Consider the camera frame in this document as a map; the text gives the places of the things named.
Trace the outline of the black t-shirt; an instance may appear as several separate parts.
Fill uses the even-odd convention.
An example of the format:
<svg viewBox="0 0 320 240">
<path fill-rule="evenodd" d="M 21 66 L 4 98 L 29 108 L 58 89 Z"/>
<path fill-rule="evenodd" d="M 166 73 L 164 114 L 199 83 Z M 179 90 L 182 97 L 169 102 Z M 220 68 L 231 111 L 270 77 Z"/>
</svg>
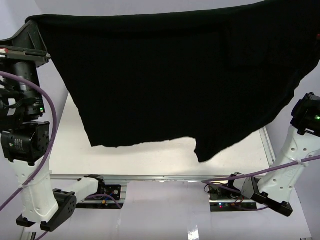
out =
<svg viewBox="0 0 320 240">
<path fill-rule="evenodd" d="M 196 141 L 206 162 L 271 123 L 320 61 L 320 3 L 34 15 L 92 147 Z"/>
</svg>

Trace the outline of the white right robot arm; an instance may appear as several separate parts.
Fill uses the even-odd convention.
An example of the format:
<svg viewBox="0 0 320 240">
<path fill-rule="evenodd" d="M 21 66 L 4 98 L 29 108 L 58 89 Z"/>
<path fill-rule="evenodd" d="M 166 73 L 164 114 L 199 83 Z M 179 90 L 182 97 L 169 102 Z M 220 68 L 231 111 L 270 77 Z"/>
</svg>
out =
<svg viewBox="0 0 320 240">
<path fill-rule="evenodd" d="M 286 217 L 293 212 L 290 196 L 308 166 L 306 159 L 320 154 L 320 98 L 313 92 L 307 93 L 295 105 L 291 115 L 286 140 L 270 171 L 261 178 L 244 178 L 236 173 L 236 179 L 228 181 L 228 186 L 245 198 Z"/>
</svg>

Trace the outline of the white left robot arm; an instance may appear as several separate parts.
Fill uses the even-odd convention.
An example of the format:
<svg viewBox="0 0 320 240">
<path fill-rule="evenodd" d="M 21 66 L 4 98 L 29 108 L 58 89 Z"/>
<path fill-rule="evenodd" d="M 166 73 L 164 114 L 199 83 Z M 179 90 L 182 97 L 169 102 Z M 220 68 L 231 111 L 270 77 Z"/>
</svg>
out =
<svg viewBox="0 0 320 240">
<path fill-rule="evenodd" d="M 23 211 L 16 223 L 26 228 L 38 224 L 45 232 L 66 222 L 79 202 L 104 191 L 98 175 L 86 175 L 68 190 L 52 188 L 49 155 L 58 130 L 57 112 L 37 72 L 49 60 L 32 20 L 0 42 L 0 144 L 19 183 L 15 193 L 21 195 Z"/>
</svg>

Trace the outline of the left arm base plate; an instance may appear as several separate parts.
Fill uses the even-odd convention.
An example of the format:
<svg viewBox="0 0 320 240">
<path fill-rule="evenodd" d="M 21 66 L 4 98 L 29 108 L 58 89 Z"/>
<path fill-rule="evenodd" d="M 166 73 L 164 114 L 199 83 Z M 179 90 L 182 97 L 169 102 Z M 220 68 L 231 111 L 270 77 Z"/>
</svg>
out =
<svg viewBox="0 0 320 240">
<path fill-rule="evenodd" d="M 98 209 L 119 209 L 121 203 L 122 186 L 106 185 L 99 192 L 91 196 L 90 200 L 96 201 Z"/>
</svg>

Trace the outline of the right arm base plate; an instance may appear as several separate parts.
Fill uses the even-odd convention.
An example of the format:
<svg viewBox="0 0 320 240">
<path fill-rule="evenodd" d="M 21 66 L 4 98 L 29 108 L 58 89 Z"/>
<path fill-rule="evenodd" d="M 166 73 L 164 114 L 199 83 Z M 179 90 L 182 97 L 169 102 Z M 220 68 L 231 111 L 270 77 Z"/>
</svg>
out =
<svg viewBox="0 0 320 240">
<path fill-rule="evenodd" d="M 206 185 L 204 191 L 208 194 L 211 213 L 242 212 L 257 210 L 257 204 L 235 192 L 217 186 Z"/>
</svg>

